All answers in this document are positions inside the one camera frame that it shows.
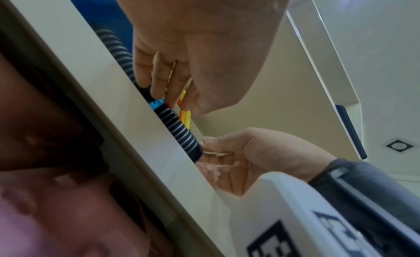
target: dark gray sleeve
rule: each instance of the dark gray sleeve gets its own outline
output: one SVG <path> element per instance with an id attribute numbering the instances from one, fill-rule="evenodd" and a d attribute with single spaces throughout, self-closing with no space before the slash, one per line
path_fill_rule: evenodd
<path id="1" fill-rule="evenodd" d="M 355 228 L 381 229 L 329 176 L 329 172 L 342 167 L 349 170 L 342 177 L 343 180 L 420 233 L 420 199 L 417 196 L 368 163 L 338 159 L 310 184 Z"/>

